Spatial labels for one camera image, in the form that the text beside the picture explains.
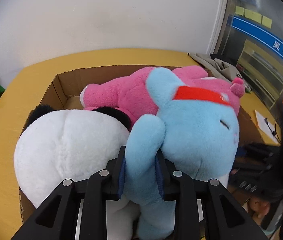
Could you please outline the person's hand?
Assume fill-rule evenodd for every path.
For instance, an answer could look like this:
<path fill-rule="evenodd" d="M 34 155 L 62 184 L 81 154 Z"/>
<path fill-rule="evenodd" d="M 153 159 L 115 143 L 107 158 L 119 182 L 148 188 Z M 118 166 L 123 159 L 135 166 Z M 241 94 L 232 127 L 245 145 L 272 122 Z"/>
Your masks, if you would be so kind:
<path fill-rule="evenodd" d="M 255 218 L 261 219 L 265 217 L 270 210 L 270 202 L 262 200 L 258 197 L 251 197 L 249 200 L 249 207 L 253 211 Z"/>

